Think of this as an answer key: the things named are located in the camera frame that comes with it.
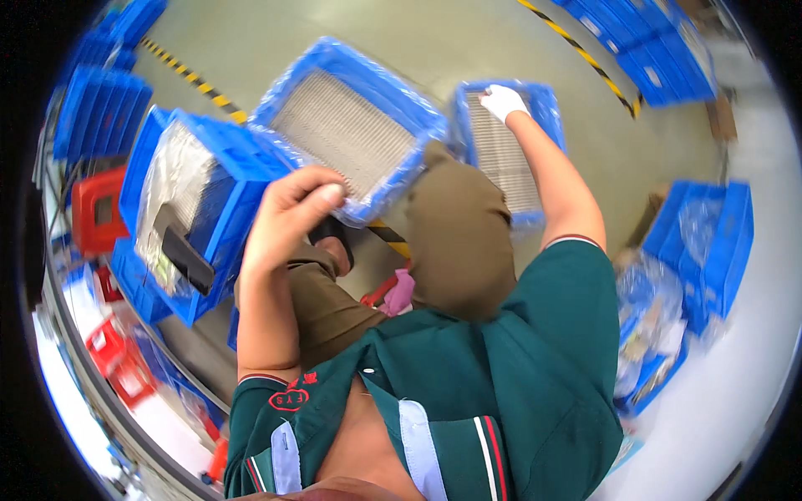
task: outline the black handle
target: black handle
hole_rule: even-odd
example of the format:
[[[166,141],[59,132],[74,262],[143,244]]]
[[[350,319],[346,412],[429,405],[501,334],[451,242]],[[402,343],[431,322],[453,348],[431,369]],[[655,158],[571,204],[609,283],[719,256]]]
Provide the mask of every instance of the black handle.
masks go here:
[[[192,287],[204,296],[212,291],[214,268],[187,241],[189,231],[178,219],[170,204],[162,204],[153,223],[161,235],[161,251],[172,262]]]

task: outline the khaki trousers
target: khaki trousers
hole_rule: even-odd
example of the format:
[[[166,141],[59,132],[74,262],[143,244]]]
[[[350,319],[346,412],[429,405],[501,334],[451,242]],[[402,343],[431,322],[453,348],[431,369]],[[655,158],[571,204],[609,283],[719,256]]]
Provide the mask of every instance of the khaki trousers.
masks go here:
[[[488,320],[516,284],[504,195],[440,141],[427,145],[423,160],[427,170],[411,188],[407,210],[413,306]],[[334,282],[338,266],[326,251],[304,244],[288,268],[304,370],[387,320]]]

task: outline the green polo shirt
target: green polo shirt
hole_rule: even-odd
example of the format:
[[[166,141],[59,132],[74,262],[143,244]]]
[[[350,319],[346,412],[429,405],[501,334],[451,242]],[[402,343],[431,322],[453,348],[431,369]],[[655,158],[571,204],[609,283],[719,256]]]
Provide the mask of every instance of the green polo shirt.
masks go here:
[[[622,441],[612,403],[617,311],[604,252],[560,240],[492,321],[416,310],[289,385],[244,378],[229,421],[225,495],[314,483],[359,374],[427,499],[585,499]]]

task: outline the factory floor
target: factory floor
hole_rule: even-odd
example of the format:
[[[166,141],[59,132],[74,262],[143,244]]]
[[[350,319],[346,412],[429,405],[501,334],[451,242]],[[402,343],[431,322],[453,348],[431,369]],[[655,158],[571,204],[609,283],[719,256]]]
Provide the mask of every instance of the factory floor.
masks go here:
[[[631,102],[638,90],[582,24],[549,0],[531,0],[574,37]],[[171,0],[148,37],[242,110],[317,38],[334,36],[406,79],[445,110],[455,85],[522,79],[553,87],[569,158],[596,197],[613,256],[633,232],[648,192],[677,178],[717,180],[721,160],[703,103],[642,111],[637,120],[555,30],[516,0]],[[134,71],[152,103],[219,119],[228,116],[157,57],[140,48]],[[407,232],[405,203],[383,220]],[[366,231],[349,233],[357,265],[338,283],[360,298],[404,259]],[[536,256],[540,235],[516,239],[516,270]],[[199,379],[230,402],[234,353],[225,345],[230,304],[192,330],[163,322],[167,343]]]

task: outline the person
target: person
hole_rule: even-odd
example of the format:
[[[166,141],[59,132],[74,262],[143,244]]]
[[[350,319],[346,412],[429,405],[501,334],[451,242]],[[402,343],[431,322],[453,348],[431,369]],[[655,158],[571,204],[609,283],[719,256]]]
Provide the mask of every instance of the person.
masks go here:
[[[606,475],[622,428],[602,215],[515,91],[480,99],[531,166],[542,252],[516,281],[502,192],[432,141],[407,211],[415,308],[388,319],[334,283],[339,237],[302,244],[345,180],[271,184],[237,284],[227,497],[557,501]]]

